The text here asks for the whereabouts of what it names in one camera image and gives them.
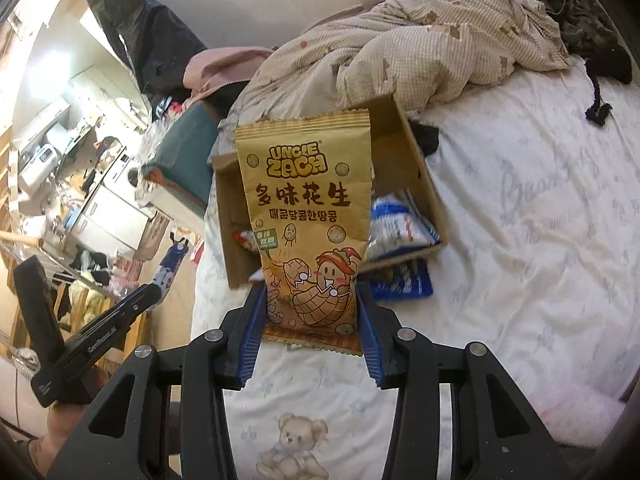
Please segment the person's left hand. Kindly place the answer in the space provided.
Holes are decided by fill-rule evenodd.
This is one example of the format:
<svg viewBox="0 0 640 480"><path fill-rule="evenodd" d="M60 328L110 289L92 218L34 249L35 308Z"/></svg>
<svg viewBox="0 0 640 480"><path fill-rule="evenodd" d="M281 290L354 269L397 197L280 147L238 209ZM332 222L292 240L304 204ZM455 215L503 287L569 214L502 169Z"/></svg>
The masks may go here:
<svg viewBox="0 0 640 480"><path fill-rule="evenodd" d="M29 458L37 471L45 476L58 456L66 439L85 415L89 405L55 403L50 406L47 432L28 444Z"/></svg>

